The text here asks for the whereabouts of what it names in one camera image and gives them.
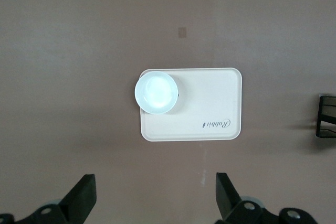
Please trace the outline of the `white bowl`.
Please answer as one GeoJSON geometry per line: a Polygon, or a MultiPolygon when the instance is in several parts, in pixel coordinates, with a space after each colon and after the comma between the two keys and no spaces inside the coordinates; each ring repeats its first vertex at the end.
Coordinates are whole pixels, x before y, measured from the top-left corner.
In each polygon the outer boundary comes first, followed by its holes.
{"type": "Polygon", "coordinates": [[[148,114],[165,114],[173,109],[179,97],[174,79],[162,71],[144,73],[137,81],[134,96],[148,114]]]}

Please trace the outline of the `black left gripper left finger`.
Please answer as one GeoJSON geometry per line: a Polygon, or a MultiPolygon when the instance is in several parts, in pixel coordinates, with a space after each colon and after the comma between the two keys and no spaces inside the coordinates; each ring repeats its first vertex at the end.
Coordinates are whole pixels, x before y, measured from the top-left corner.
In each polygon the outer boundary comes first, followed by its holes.
{"type": "Polygon", "coordinates": [[[95,204],[96,178],[85,174],[59,203],[44,205],[21,220],[0,214],[0,224],[84,224],[95,204]]]}

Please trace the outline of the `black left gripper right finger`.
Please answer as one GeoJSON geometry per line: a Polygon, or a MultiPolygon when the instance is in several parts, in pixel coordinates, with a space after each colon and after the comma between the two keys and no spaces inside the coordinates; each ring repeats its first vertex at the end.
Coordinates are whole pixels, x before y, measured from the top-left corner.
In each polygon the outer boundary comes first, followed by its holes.
{"type": "Polygon", "coordinates": [[[216,174],[216,203],[222,218],[215,224],[318,224],[302,209],[283,208],[275,215],[259,200],[241,198],[227,173],[216,174]]]}

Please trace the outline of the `cream rectangular tray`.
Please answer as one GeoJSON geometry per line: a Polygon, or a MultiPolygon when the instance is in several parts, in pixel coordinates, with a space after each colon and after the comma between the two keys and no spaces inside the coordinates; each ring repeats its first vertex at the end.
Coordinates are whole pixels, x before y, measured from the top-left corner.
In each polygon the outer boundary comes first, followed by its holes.
{"type": "Polygon", "coordinates": [[[178,99],[165,114],[140,111],[150,142],[233,140],[241,132],[242,76],[235,68],[161,69],[177,84],[178,99]]]}

